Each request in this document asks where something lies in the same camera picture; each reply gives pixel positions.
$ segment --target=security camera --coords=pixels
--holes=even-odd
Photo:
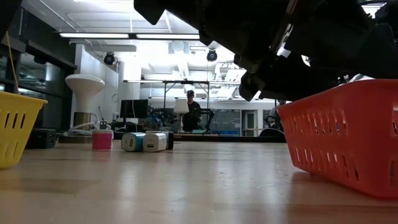
[[[114,52],[106,53],[104,58],[104,63],[107,65],[114,65],[117,62],[116,58],[114,57]]]
[[[209,52],[207,53],[207,61],[214,62],[215,60],[217,60],[216,50],[210,49]]]

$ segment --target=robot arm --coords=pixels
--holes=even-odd
[[[247,70],[239,93],[248,101],[258,91],[261,98],[298,100],[337,86],[338,77],[344,75],[397,78],[397,3],[389,1],[374,19],[361,4],[366,3],[134,1],[136,10],[150,23],[156,24],[168,10],[198,29],[204,44],[215,40],[234,52],[234,63]],[[281,50],[287,54],[278,54]]]

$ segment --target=table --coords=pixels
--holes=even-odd
[[[398,223],[380,201],[294,168],[285,144],[28,150],[0,170],[0,223]]]

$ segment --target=basket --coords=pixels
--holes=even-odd
[[[19,162],[45,100],[0,92],[0,168]]]
[[[293,165],[398,198],[398,80],[353,82],[279,108]]]

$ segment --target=computer monitor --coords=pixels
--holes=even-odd
[[[148,100],[122,100],[120,117],[126,122],[126,118],[147,118]]]

